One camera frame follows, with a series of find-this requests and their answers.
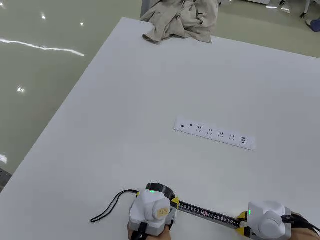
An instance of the black wrist strap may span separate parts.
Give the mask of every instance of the black wrist strap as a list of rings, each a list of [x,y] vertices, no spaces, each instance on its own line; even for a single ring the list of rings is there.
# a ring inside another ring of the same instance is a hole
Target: black wrist strap
[[[294,221],[291,224],[291,227],[293,229],[309,229],[318,235],[317,231],[310,225],[310,223],[305,218],[294,213],[292,213],[291,215],[296,219],[296,221]]]

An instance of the beige cloth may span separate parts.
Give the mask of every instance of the beige cloth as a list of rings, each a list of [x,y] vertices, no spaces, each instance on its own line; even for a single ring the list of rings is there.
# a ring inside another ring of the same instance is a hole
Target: beige cloth
[[[143,37],[154,43],[173,35],[211,43],[217,18],[218,0],[152,0],[141,20],[154,29]]]

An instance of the tape measure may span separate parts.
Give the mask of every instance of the tape measure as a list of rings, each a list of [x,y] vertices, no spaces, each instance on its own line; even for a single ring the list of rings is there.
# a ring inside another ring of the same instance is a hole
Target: tape measure
[[[178,210],[232,229],[239,228],[240,223],[242,222],[241,219],[236,219],[214,211],[203,209],[183,201],[179,201]]]

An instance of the power strip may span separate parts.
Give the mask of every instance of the power strip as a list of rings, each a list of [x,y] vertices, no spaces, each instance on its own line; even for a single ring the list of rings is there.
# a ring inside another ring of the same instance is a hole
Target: power strip
[[[218,128],[214,124],[199,123],[178,117],[175,121],[174,130],[248,150],[256,149],[254,137]]]

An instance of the shiny gray floor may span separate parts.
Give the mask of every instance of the shiny gray floor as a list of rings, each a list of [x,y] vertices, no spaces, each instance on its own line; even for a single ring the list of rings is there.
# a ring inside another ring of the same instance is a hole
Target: shiny gray floor
[[[0,168],[13,174],[120,18],[139,18],[142,0],[0,1]],[[320,57],[320,33],[299,19],[299,0],[290,13],[229,2],[216,36]]]

